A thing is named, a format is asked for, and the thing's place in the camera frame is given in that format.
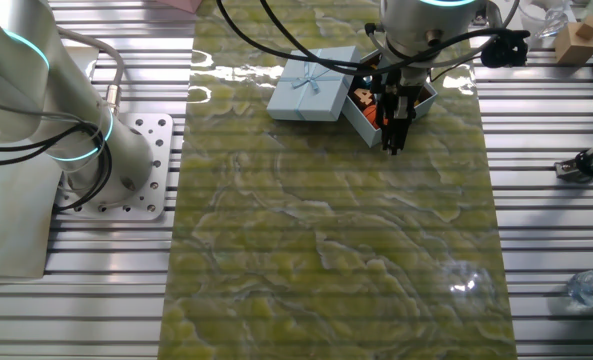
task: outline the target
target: aluminum table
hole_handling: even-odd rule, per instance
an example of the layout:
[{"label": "aluminum table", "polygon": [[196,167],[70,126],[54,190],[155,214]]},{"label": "aluminum table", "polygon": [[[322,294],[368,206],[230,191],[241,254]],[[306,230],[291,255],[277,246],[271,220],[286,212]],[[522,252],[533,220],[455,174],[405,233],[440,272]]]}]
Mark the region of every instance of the aluminum table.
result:
[{"label": "aluminum table", "polygon": [[[56,221],[47,271],[0,280],[0,360],[155,359],[190,83],[195,16],[151,0],[52,0],[60,26],[125,57],[122,112],[170,114],[175,123],[164,216],[155,223]],[[593,184],[556,180],[553,162],[593,145],[593,71],[475,64],[490,174],[519,358],[593,356],[593,317],[552,315],[548,299],[593,269]],[[104,92],[114,62],[101,54]]]}]

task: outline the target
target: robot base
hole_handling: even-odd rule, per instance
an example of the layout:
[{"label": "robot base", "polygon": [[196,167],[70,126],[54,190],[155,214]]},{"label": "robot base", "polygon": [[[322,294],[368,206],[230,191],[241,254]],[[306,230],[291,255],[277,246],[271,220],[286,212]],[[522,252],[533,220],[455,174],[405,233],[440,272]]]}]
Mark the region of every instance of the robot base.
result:
[{"label": "robot base", "polygon": [[[167,114],[120,114],[121,122],[140,132],[152,150],[152,172],[143,187],[118,204],[98,205],[93,201],[59,215],[68,221],[151,221],[158,218],[165,207],[169,158],[174,122]],[[59,191],[56,204],[66,206],[78,196]]]}]

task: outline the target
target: cardboard box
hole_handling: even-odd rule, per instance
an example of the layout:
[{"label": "cardboard box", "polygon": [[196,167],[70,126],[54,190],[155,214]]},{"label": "cardboard box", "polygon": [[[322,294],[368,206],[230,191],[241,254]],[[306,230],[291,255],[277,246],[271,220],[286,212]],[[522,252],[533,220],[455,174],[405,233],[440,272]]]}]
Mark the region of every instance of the cardboard box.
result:
[{"label": "cardboard box", "polygon": [[158,2],[173,6],[175,8],[196,13],[198,6],[203,0],[158,0]]},{"label": "cardboard box", "polygon": [[585,65],[587,60],[593,55],[592,32],[593,27],[586,23],[567,24],[558,33],[556,40],[554,40],[556,63]]},{"label": "cardboard box", "polygon": [[[434,101],[436,101],[437,96],[438,93],[436,90],[430,84],[425,83],[425,87],[419,97],[420,103],[414,107],[414,109],[416,109],[416,118],[414,121],[417,121],[429,112],[429,109],[434,104]],[[360,137],[365,140],[367,146],[373,147],[380,143],[382,130],[375,129],[374,126],[369,123],[369,120],[367,120],[365,115],[363,115],[363,112],[356,106],[349,95],[345,99],[345,104],[343,104],[343,115],[345,115],[347,120],[354,126],[354,129],[358,131]]]},{"label": "cardboard box", "polygon": [[[325,59],[360,60],[355,46],[311,52]],[[303,55],[300,51],[292,51],[292,54]],[[288,60],[267,112],[275,120],[337,121],[352,78],[316,63]]]}]

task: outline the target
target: marble pattern surface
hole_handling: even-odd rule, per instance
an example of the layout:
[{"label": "marble pattern surface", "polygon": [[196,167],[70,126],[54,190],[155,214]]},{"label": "marble pattern surface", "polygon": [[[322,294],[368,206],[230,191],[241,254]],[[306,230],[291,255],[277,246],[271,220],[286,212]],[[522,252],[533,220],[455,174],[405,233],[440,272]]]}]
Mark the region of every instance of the marble pattern surface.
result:
[{"label": "marble pattern surface", "polygon": [[[376,1],[270,4],[308,48],[372,49]],[[256,0],[225,5],[292,49]],[[470,66],[391,157],[342,117],[272,120],[285,61],[199,15],[159,358],[516,358]]]}]

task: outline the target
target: open box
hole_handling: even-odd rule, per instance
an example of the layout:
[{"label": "open box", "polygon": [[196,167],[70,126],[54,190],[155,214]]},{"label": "open box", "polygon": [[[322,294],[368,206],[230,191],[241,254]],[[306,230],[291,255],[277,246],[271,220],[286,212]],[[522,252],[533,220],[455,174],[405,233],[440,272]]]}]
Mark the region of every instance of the open box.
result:
[{"label": "open box", "polygon": [[[380,52],[373,52],[361,60],[362,63],[369,65],[378,64],[379,61]],[[432,104],[436,101],[437,95],[436,90],[429,83],[425,83],[418,98],[419,104],[414,107],[414,109],[416,109],[416,118],[414,121],[420,119],[429,112]],[[363,140],[365,140],[367,146],[372,147],[381,142],[382,130],[374,128],[365,115],[363,115],[363,112],[354,103],[354,100],[350,98],[349,94],[345,98],[342,113],[354,126],[354,129],[358,131],[358,134],[360,134]]]}]

